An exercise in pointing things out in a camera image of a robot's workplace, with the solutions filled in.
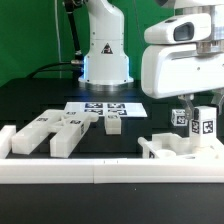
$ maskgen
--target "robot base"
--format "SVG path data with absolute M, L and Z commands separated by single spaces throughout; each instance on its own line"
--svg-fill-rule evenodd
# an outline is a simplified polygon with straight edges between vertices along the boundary
M 117 85 L 115 85 L 115 84 L 112 84 L 112 85 L 92 84 L 92 83 L 83 82 L 83 81 L 79 80 L 79 87 L 94 90 L 94 91 L 116 92 L 116 91 L 120 91 L 123 89 L 132 88 L 133 80 L 131 80 L 129 82 L 122 83 L 122 84 L 117 84 Z

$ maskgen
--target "rectangular block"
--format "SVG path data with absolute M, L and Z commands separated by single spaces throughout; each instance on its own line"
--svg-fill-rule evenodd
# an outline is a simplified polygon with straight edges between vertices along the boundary
M 197 117 L 189 125 L 190 141 L 193 147 L 211 146 L 216 139 L 216 108 L 196 107 Z
M 30 154 L 50 133 L 48 125 L 60 120 L 62 110 L 47 110 L 12 138 L 12 151 Z
M 12 136 L 16 134 L 16 126 L 5 125 L 0 131 L 0 159 L 5 159 L 12 148 Z
M 121 134 L 121 118 L 118 113 L 107 112 L 104 119 L 104 125 L 107 135 Z

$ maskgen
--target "white foam block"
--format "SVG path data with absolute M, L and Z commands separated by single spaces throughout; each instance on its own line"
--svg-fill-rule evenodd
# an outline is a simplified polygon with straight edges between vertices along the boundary
M 51 156 L 68 158 L 89 129 L 90 122 L 98 118 L 93 112 L 77 112 L 66 119 L 64 127 L 50 141 Z
M 0 132 L 0 158 L 5 159 L 12 148 L 11 138 L 16 134 L 16 126 L 5 125 Z
M 104 119 L 107 135 L 121 134 L 121 118 L 118 113 L 107 112 Z
M 12 151 L 30 154 L 50 133 L 48 125 L 60 120 L 62 110 L 47 110 L 12 138 Z

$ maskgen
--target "cable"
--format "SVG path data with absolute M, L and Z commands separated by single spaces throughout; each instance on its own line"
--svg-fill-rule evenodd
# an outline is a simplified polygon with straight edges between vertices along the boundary
M 57 44 L 58 44 L 58 59 L 59 62 L 62 61 L 61 59 L 61 39 L 60 39 L 60 30 L 59 30 L 59 22 L 58 22 L 58 0 L 54 1 L 54 13 L 55 13 L 55 28 L 56 28 L 56 35 L 57 35 Z
M 56 62 L 56 63 L 44 65 L 44 66 L 36 69 L 34 72 L 31 72 L 29 75 L 26 76 L 26 78 L 32 79 L 38 72 L 41 72 L 46 68 L 51 68 L 51 67 L 60 66 L 60 65 L 71 65 L 71 62 L 70 61 L 69 62 Z
M 135 21 L 136 21 L 136 25 L 137 25 L 137 29 L 138 29 L 138 37 L 140 39 L 140 43 L 142 45 L 143 50 L 145 49 L 145 42 L 142 40 L 142 36 L 141 36 L 141 30 L 140 30 L 140 26 L 139 26 L 139 21 L 138 21 L 138 13 L 137 13 L 137 6 L 136 6 L 136 1 L 133 0 L 133 6 L 134 6 L 134 12 L 135 12 Z

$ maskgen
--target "black cable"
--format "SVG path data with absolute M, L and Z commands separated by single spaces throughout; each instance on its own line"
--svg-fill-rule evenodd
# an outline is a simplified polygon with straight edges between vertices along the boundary
M 68 15 L 68 20 L 70 24 L 72 40 L 73 40 L 73 45 L 75 50 L 75 59 L 83 60 L 83 54 L 79 44 L 78 32 L 76 29 L 75 18 L 73 15 L 74 10 L 81 8 L 83 3 L 82 1 L 73 1 L 73 0 L 64 0 L 63 3 Z
M 71 65 L 71 62 L 70 61 L 69 62 L 56 62 L 56 63 L 44 65 L 44 66 L 36 69 L 35 71 L 31 72 L 29 75 L 26 76 L 26 78 L 32 79 L 38 72 L 41 72 L 46 68 L 51 68 L 51 67 L 55 67 L 55 66 L 59 66 L 59 65 Z
M 73 39 L 73 45 L 74 45 L 75 51 L 76 52 L 80 52 L 81 48 L 80 48 L 80 44 L 79 44 L 79 38 L 78 38 L 77 29 L 76 29 L 76 25 L 75 25 L 75 20 L 74 20 L 73 14 L 68 14 L 68 20 L 69 20 L 69 23 L 70 23 L 70 28 L 71 28 L 71 32 L 72 32 L 72 39 Z

